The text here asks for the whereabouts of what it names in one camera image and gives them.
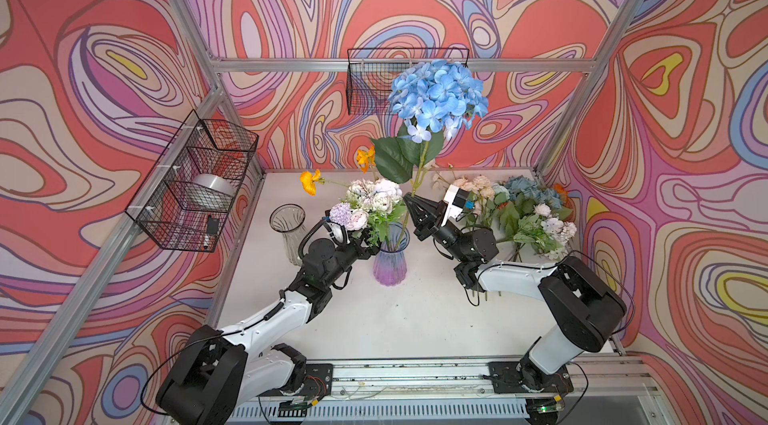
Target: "black mount plate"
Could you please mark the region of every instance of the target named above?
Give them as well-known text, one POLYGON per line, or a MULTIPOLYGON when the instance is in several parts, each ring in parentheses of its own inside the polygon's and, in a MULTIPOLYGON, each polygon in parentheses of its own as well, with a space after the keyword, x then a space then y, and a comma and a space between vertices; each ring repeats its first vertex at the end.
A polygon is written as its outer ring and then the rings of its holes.
MULTIPOLYGON (((316 397, 318 395, 331 394, 331 382, 333 381, 333 365, 331 363, 308 363, 306 365, 306 374, 317 377, 325 384, 326 389, 321 390, 318 382, 309 377, 304 378, 304 386, 297 395, 292 397, 316 397)), ((281 391, 276 388, 268 390, 261 394, 262 397, 285 397, 281 391)))
MULTIPOLYGON (((531 391, 522 385, 522 376, 515 370, 518 362, 490 362, 488 364, 489 375, 492 377, 494 393, 530 393, 531 391)), ((570 393, 574 391, 574 385, 568 375, 565 365, 560 367, 556 374, 551 375, 544 382, 541 393, 570 393)))

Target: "glass vase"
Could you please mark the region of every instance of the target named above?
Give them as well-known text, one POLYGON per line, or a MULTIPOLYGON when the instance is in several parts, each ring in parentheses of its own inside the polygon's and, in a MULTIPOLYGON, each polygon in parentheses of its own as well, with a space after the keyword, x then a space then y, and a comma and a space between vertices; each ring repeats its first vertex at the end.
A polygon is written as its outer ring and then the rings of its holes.
POLYGON ((391 287, 406 277, 406 247, 411 241, 408 230, 402 224, 389 224, 389 237, 381 244, 381 250, 373 260, 373 276, 381 285, 391 287))
POLYGON ((301 266, 299 245, 306 235, 305 216, 304 209, 293 203, 277 207, 270 215, 270 227, 283 236, 288 261, 298 266, 301 266))

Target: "wire basket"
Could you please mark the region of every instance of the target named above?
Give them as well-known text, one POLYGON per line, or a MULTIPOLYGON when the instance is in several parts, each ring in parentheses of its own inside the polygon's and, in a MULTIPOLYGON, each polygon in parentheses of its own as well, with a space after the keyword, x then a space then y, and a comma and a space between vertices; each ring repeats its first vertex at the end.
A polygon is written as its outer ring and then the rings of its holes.
POLYGON ((166 250, 216 250, 258 139, 226 120, 198 119, 158 188, 129 216, 166 250), (201 177, 214 178, 216 188, 201 177))
POLYGON ((466 66, 469 48, 360 47, 347 49, 346 110, 350 115, 394 115, 389 107, 392 81, 409 67, 435 59, 466 66))

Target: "colorful patterned wall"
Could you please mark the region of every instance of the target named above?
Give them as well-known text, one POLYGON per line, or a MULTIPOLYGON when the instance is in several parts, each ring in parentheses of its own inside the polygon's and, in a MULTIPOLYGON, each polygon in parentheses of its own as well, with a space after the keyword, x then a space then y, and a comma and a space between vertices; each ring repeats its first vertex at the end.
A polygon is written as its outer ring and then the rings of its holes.
MULTIPOLYGON (((346 57, 352 46, 470 46, 477 57, 594 55, 623 0, 188 0, 214 56, 346 57)), ((479 74, 489 117, 441 165, 532 166, 579 74, 479 74)), ((354 167, 396 124, 346 112, 346 74, 223 77, 267 168, 354 167)))
POLYGON ((768 0, 646 0, 548 175, 683 423, 768 423, 768 0))
MULTIPOLYGON (((166 0, 0 0, 0 387, 206 92, 166 0)), ((252 189, 214 254, 137 240, 30 423, 149 421, 138 382, 202 322, 252 189)))

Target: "white tabletop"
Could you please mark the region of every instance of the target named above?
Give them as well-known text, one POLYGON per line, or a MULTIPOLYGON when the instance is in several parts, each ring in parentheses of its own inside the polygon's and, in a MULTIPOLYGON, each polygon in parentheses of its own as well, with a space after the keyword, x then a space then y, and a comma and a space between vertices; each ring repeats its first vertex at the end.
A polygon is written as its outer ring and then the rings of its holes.
MULTIPOLYGON (((491 180, 531 176, 528 170, 482 172, 491 180)), ((468 172, 470 177, 478 173, 468 172)), ((451 172, 442 174, 452 178, 451 172)), ((350 182, 362 178, 362 173, 323 172, 322 176, 350 182)), ((366 178, 372 180, 372 174, 366 178)), ((410 186, 403 186, 403 190, 410 190, 410 186)), ((302 190, 299 173, 266 174, 219 327, 275 301, 278 291, 288 286, 299 270, 287 261, 280 234, 270 228, 271 212, 285 203, 296 203, 306 211, 305 225, 310 228, 343 192, 341 186, 318 185, 317 195, 311 197, 302 190)), ((441 192, 432 189, 429 176, 418 194, 433 200, 442 198, 441 192)), ((536 338, 555 325, 542 301, 512 293, 500 296, 489 292, 487 301, 485 294, 481 295, 479 307, 469 305, 453 272, 458 263, 441 257, 431 239, 420 242, 412 235, 406 261, 408 275, 394 287, 380 285, 373 277, 373 258, 355 262, 349 285, 342 291, 334 290, 320 315, 284 335, 280 342, 310 360, 523 355, 536 338)), ((610 346, 604 351, 610 352, 610 346)))

